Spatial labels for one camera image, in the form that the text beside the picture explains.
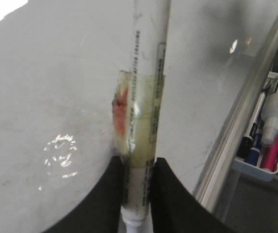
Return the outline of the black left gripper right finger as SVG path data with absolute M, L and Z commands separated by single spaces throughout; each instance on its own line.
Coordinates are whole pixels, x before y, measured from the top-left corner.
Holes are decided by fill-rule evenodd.
M 150 203 L 155 233 L 233 232 L 197 202 L 162 157 L 154 166 Z

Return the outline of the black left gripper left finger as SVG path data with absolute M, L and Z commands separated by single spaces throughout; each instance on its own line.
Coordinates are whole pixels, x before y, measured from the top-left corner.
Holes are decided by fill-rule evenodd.
M 90 193 L 46 233 L 116 233 L 122 202 L 124 167 L 113 156 Z

